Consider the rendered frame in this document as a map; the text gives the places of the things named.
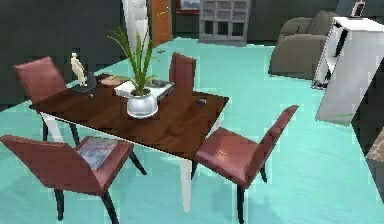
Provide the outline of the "orange wooden door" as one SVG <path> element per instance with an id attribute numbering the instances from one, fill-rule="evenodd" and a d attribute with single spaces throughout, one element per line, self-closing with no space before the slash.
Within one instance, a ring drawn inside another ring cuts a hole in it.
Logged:
<path id="1" fill-rule="evenodd" d="M 150 0 L 150 15 L 154 46 L 170 41 L 173 38 L 171 0 Z"/>

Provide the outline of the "framed wall picture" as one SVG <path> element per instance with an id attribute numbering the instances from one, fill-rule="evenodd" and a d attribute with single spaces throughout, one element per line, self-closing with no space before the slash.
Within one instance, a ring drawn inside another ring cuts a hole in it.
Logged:
<path id="1" fill-rule="evenodd" d="M 176 13 L 181 15 L 198 15 L 200 0 L 176 0 Z"/>

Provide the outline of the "grey cubby shelf unit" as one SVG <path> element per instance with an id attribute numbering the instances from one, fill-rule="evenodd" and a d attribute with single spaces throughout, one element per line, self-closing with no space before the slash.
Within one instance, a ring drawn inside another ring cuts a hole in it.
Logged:
<path id="1" fill-rule="evenodd" d="M 244 47 L 252 0 L 201 0 L 200 43 Z"/>

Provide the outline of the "brown flat plate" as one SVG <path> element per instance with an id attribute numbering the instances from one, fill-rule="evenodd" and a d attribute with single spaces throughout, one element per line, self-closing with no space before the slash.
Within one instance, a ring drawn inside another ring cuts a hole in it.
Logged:
<path id="1" fill-rule="evenodd" d="M 102 84 L 107 86 L 117 86 L 126 82 L 125 78 L 117 77 L 117 76 L 109 76 L 101 81 Z"/>

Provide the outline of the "dark wooden dining table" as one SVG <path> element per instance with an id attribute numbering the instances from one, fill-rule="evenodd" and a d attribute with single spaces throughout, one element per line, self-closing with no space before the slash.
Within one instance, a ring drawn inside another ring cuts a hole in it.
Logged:
<path id="1" fill-rule="evenodd" d="M 67 89 L 31 108 L 53 116 L 56 122 L 78 124 L 178 157 L 183 208 L 188 212 L 192 159 L 210 130 L 219 126 L 228 98 L 175 88 L 160 100 L 154 116 L 135 119 L 127 114 L 127 100 L 117 96 L 112 87 L 100 84 L 92 94 L 89 98 Z M 197 105 L 201 98 L 207 100 L 203 107 Z"/>

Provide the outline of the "cream figurine statue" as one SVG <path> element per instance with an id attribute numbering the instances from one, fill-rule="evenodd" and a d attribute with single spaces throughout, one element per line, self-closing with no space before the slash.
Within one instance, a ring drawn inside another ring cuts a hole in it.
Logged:
<path id="1" fill-rule="evenodd" d="M 86 80 L 84 75 L 84 67 L 81 62 L 77 59 L 77 54 L 72 53 L 71 66 L 73 73 L 77 76 L 80 86 L 86 86 Z"/>

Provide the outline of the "white side table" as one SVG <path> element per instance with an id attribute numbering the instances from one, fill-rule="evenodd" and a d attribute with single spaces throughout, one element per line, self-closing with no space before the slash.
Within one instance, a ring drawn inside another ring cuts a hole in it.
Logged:
<path id="1" fill-rule="evenodd" d="M 334 17 L 312 87 L 324 89 L 316 119 L 348 126 L 384 58 L 384 25 Z"/>

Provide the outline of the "white floor lamp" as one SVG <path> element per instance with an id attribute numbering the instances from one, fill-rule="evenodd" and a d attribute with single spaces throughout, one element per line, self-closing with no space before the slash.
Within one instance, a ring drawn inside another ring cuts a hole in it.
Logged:
<path id="1" fill-rule="evenodd" d="M 148 9 L 146 0 L 121 0 L 126 24 L 126 32 L 130 49 L 135 51 L 137 46 L 136 32 L 139 32 L 144 49 L 150 40 Z"/>

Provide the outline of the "green plant in white pot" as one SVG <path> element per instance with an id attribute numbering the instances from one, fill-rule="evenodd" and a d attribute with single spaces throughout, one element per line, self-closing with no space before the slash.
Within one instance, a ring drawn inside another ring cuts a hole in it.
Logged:
<path id="1" fill-rule="evenodd" d="M 141 36 L 140 31 L 136 30 L 134 48 L 130 46 L 130 41 L 121 27 L 118 27 L 117 31 L 107 30 L 107 33 L 107 37 L 115 41 L 122 49 L 132 67 L 133 77 L 129 78 L 129 81 L 133 84 L 134 89 L 129 92 L 127 113 L 134 118 L 153 116 L 158 110 L 158 103 L 146 84 L 156 78 L 156 75 L 148 74 L 150 61 L 156 60 L 156 57 L 152 56 L 153 43 L 147 39 L 148 32 Z"/>

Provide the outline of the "pink phone on stand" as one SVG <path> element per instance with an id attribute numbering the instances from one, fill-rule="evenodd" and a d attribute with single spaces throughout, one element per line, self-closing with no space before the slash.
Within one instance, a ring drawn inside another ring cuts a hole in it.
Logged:
<path id="1" fill-rule="evenodd" d="M 351 18 L 359 18 L 362 15 L 363 9 L 365 7 L 365 2 L 363 0 L 359 0 L 356 2 L 352 8 Z"/>

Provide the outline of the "pale blue magazine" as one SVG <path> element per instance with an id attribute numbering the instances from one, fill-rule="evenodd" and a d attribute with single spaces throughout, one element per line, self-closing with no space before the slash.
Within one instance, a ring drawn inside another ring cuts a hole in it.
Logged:
<path id="1" fill-rule="evenodd" d="M 89 164 L 92 170 L 97 170 L 117 145 L 115 139 L 89 137 L 78 150 L 79 155 Z"/>

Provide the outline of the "red leather chair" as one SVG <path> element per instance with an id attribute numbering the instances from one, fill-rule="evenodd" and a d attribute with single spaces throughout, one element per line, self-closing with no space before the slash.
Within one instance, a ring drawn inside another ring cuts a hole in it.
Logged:
<path id="1" fill-rule="evenodd" d="M 180 53 L 173 53 L 169 69 L 169 81 L 175 83 L 176 88 L 192 91 L 196 70 L 196 59 Z"/>
<path id="2" fill-rule="evenodd" d="M 111 224 L 119 224 L 108 188 L 127 158 L 131 159 L 143 175 L 147 172 L 133 151 L 134 145 L 124 140 L 117 140 L 101 166 L 92 169 L 79 154 L 90 139 L 90 136 L 85 137 L 73 148 L 64 142 L 37 141 L 12 135 L 0 137 L 0 141 L 45 187 L 54 190 L 59 221 L 64 217 L 63 191 L 71 191 L 99 196 L 108 212 Z"/>
<path id="3" fill-rule="evenodd" d="M 49 56 L 15 65 L 14 70 L 32 104 L 67 90 L 62 74 Z M 46 141 L 51 134 L 56 142 L 62 142 L 56 119 L 42 112 L 39 115 L 42 117 L 43 140 Z"/>
<path id="4" fill-rule="evenodd" d="M 237 185 L 239 224 L 244 224 L 245 190 L 258 174 L 267 182 L 265 163 L 297 109 L 298 105 L 286 108 L 260 143 L 220 127 L 205 139 L 194 156 L 191 177 L 194 177 L 197 165 L 202 164 Z"/>

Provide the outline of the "white open book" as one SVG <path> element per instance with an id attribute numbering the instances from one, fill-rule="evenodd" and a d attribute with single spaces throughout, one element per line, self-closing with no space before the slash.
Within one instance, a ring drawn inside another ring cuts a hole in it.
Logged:
<path id="1" fill-rule="evenodd" d="M 157 99 L 163 98 L 174 88 L 174 82 L 168 82 L 163 80 L 153 80 L 151 83 L 146 83 L 145 87 L 151 91 L 151 94 Z M 130 92 L 135 89 L 134 85 L 130 82 L 124 82 L 123 84 L 114 88 L 117 96 L 128 98 Z"/>

